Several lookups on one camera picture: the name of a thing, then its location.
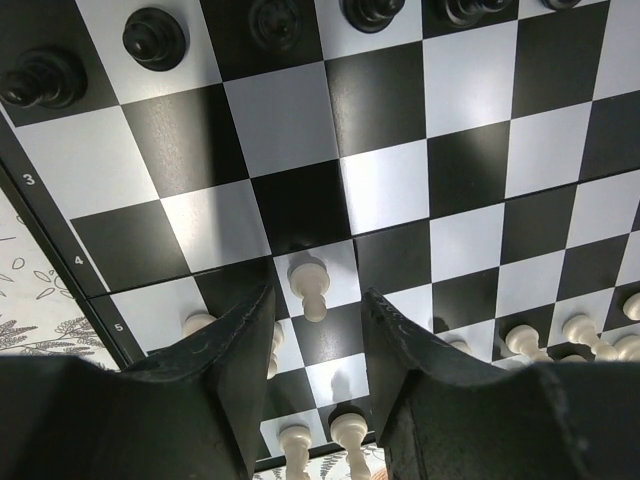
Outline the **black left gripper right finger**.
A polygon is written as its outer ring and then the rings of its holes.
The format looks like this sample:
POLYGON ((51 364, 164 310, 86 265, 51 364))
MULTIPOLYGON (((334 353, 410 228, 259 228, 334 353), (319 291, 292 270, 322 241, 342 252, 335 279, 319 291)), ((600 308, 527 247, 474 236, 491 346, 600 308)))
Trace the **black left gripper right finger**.
POLYGON ((639 366, 504 370, 362 298, 373 427, 392 479, 635 479, 639 366))

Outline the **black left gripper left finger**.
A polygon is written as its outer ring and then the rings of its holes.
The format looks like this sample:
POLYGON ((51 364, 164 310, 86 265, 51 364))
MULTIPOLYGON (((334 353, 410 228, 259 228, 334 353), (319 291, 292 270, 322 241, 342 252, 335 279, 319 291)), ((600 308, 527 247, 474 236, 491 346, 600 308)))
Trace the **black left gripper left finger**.
POLYGON ((275 324, 271 287, 119 372, 1 359, 5 479, 249 479, 275 324))

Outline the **white pawn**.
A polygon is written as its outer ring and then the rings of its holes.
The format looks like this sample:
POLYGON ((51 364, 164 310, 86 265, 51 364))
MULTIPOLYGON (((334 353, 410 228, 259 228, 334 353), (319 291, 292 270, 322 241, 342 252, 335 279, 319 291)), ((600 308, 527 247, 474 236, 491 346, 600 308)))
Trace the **white pawn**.
POLYGON ((330 287, 326 265, 318 258, 300 256, 288 272, 292 293, 301 300, 303 314, 310 322, 320 322, 327 315, 325 295, 330 287))

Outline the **black and grey chessboard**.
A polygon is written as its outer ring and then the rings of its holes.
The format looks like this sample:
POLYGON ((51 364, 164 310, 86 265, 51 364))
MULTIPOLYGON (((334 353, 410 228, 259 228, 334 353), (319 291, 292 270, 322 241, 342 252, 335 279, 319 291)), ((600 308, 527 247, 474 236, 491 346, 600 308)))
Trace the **black and grey chessboard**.
POLYGON ((187 42, 161 51, 140 1, 1 5, 1 162, 54 244, 53 268, 117 366, 273 287, 284 340, 260 423, 308 427, 333 464, 333 416, 370 412, 360 301, 369 289, 445 341, 510 369, 528 324, 555 360, 588 316, 637 335, 639 5, 493 1, 473 25, 433 1, 161 1, 187 42), (320 259, 327 315, 288 272, 320 259))

